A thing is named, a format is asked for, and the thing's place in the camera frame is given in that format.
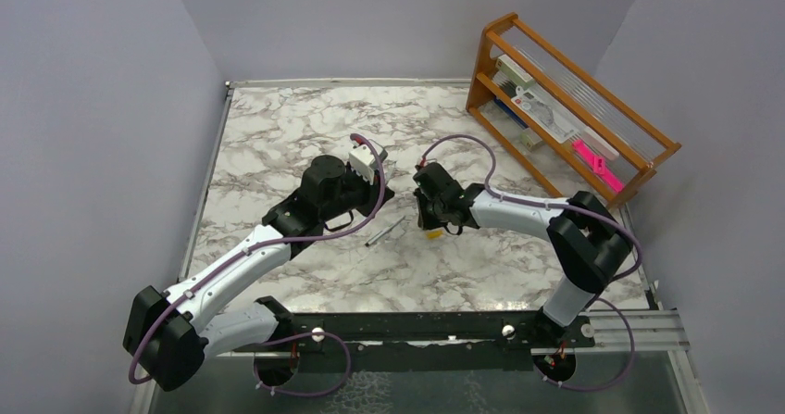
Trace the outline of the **silver pen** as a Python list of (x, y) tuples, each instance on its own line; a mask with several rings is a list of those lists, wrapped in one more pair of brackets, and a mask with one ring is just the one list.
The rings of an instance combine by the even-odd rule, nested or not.
[(380, 230), (379, 232), (375, 233), (371, 236), (366, 242), (365, 247), (371, 247), (379, 240), (381, 240), (384, 236), (388, 235), (392, 230), (398, 227), (404, 220), (406, 216), (399, 217), (397, 220), (386, 226), (384, 229)]

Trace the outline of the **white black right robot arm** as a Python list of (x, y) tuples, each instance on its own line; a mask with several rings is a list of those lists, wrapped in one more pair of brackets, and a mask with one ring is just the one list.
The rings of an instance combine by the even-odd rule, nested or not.
[(615, 279), (634, 246), (589, 192), (547, 200), (502, 194), (480, 183), (463, 187), (436, 162), (417, 168), (413, 180), (422, 230), (498, 229), (550, 242), (563, 277), (533, 324), (544, 345), (569, 337), (571, 323)]

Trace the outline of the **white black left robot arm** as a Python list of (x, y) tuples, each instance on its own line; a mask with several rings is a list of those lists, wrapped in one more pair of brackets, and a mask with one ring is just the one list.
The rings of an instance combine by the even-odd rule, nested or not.
[(370, 223), (393, 196), (379, 157), (315, 157), (300, 186), (219, 260), (163, 291), (147, 286), (133, 298), (122, 339), (132, 356), (129, 381), (153, 380), (171, 391), (190, 380), (207, 358), (254, 341), (272, 350), (287, 345), (292, 327), (275, 300), (263, 298), (232, 312), (225, 306), (313, 243), (358, 230), (351, 223), (331, 229), (328, 221), (359, 213)]

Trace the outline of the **white device on shelf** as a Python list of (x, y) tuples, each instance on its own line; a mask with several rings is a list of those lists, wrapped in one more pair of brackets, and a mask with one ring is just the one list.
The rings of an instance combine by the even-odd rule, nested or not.
[(556, 106), (548, 105), (529, 89), (516, 87), (512, 98), (518, 108), (543, 128), (559, 144), (578, 135), (578, 129), (560, 112)]

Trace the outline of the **wooden shelf rack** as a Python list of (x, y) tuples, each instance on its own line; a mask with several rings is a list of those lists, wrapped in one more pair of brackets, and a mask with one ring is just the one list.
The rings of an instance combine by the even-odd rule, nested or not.
[[(516, 106), (512, 98), (517, 85), (495, 66), (503, 54), (536, 80), (528, 89), (556, 106), (578, 129), (576, 137), (559, 144)], [(611, 208), (627, 204), (681, 148), (515, 13), (493, 20), (482, 30), (466, 109), (548, 195), (563, 192), (531, 158), (540, 147), (573, 169)], [(614, 193), (574, 152), (571, 143), (577, 140), (605, 158), (607, 167), (624, 183), (620, 193)]]

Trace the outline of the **white green box on shelf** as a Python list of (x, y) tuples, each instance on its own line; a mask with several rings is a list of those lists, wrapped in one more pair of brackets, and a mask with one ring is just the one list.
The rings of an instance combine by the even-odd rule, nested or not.
[(536, 80), (507, 54), (498, 56), (495, 66), (508, 80), (523, 89), (528, 89), (536, 83)]

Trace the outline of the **pink tool on shelf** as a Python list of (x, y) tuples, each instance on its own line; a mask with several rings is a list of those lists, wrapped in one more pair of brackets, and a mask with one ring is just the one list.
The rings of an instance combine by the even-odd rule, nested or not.
[(571, 143), (574, 152), (591, 168), (614, 193), (620, 193), (624, 183), (607, 167), (606, 160), (601, 155), (595, 154), (582, 140)]

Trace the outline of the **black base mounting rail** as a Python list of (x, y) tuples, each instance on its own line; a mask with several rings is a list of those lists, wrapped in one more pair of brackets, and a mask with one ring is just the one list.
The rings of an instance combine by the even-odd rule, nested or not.
[(523, 370), (538, 355), (595, 345), (580, 316), (551, 328), (535, 310), (296, 313), (281, 345), (239, 347), (263, 370), (342, 373)]

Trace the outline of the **aluminium frame rail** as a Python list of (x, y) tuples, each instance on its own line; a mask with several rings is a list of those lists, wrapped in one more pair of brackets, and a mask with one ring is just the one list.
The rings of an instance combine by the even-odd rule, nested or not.
[(613, 310), (585, 312), (593, 328), (595, 352), (629, 352), (631, 328), (636, 352), (688, 351), (691, 343), (677, 310)]

